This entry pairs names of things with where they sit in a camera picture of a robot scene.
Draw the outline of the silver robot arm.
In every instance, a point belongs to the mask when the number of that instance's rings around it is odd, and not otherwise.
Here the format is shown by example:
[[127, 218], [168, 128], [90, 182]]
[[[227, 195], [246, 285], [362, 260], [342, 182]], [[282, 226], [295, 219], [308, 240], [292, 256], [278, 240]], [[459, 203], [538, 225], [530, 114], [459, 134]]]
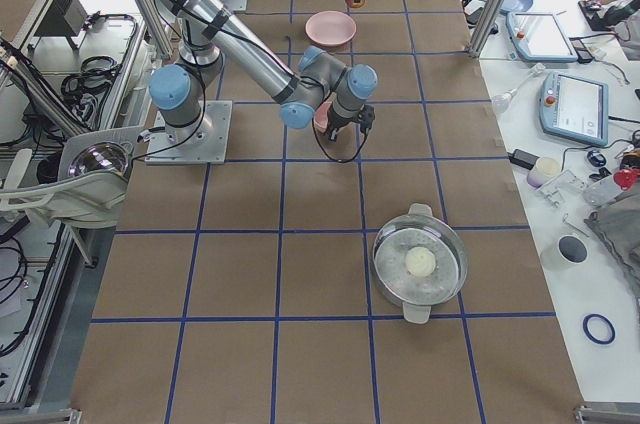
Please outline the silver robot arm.
[[326, 51], [311, 46], [294, 73], [221, 0], [161, 0], [176, 17], [189, 25], [186, 44], [202, 50], [216, 47], [234, 60], [280, 105], [284, 124], [308, 126], [316, 109], [331, 95], [327, 111], [327, 137], [337, 139], [339, 129], [357, 123], [363, 134], [372, 127], [375, 113], [367, 100], [378, 78], [373, 68], [350, 67]]

